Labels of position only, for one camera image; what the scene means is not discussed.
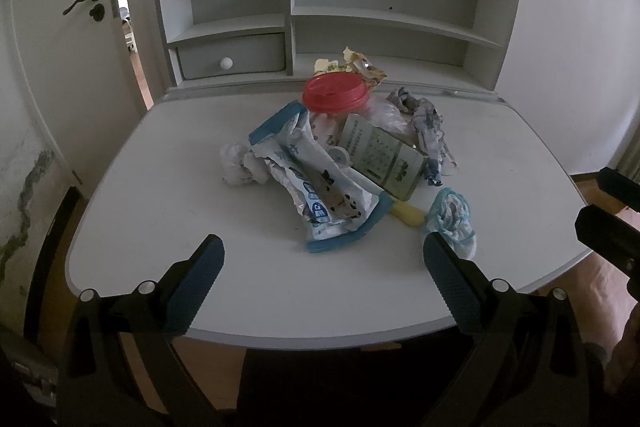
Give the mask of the blue white snack wrapper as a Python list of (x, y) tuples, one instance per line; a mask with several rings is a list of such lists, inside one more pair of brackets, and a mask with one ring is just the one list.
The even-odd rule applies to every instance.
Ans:
[(309, 112), (293, 101), (248, 136), (250, 149), (291, 195), (307, 229), (311, 254), (362, 239), (393, 206), (386, 192), (374, 194), (347, 176), (314, 139)]

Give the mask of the crumpled blue face mask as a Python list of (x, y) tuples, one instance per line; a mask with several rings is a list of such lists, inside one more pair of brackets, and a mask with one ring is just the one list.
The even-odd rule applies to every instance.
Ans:
[(475, 257), (477, 238), (471, 225), (469, 204), (451, 188), (442, 188), (437, 193), (425, 216), (424, 230), (439, 233), (460, 259)]

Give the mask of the yellow plastic piece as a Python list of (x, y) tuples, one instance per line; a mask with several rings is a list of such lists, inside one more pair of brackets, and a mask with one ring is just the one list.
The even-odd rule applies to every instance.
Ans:
[(390, 208), (390, 214), (411, 228), (421, 228), (424, 225), (424, 211), (408, 204), (408, 202), (395, 199), (394, 205)]

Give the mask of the crumpled grey patterned wrapper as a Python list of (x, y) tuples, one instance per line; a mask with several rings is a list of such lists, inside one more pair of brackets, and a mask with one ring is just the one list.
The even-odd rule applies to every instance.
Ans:
[(424, 179), (430, 185), (441, 186), (445, 161), (457, 166), (445, 140), (442, 115), (430, 100), (416, 98), (406, 88), (394, 90), (386, 96), (386, 101), (410, 117), (416, 135), (416, 147), (427, 158)]

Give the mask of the green white carton box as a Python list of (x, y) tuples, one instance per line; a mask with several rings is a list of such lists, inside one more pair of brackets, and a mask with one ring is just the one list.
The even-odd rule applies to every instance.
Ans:
[(357, 114), (348, 117), (340, 147), (349, 155), (352, 168), (404, 202), (411, 198), (427, 163), (416, 148)]

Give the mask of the crumpled white tissue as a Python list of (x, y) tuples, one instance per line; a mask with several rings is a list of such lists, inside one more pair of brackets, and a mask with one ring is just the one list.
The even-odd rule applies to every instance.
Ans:
[(265, 161), (256, 157), (254, 152), (243, 143), (224, 144), (219, 157), (224, 182), (231, 186), (265, 184), (270, 179)]

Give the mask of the yellow torn cardboard box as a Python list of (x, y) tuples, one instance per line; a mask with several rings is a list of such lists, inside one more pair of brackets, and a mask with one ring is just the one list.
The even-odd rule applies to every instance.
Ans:
[(353, 72), (358, 74), (369, 91), (375, 90), (387, 78), (383, 69), (374, 66), (365, 55), (352, 50), (348, 46), (343, 50), (341, 61), (318, 58), (314, 62), (315, 76), (334, 74), (334, 72)]

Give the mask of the red plastic lid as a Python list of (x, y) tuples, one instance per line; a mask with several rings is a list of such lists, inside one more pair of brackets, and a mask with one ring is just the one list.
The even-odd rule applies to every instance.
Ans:
[(304, 84), (303, 104), (314, 113), (348, 113), (367, 104), (369, 90), (356, 72), (327, 72)]

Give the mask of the grey drawer with white knob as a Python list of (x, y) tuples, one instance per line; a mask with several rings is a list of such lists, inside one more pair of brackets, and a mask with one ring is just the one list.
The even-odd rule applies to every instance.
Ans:
[(286, 69), (280, 32), (185, 43), (178, 46), (177, 57), (184, 80)]

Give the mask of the white door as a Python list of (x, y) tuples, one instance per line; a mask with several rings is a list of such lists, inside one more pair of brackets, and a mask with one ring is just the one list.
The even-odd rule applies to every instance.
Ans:
[(91, 197), (146, 112), (118, 0), (9, 0), (10, 35), (38, 124), (70, 183)]

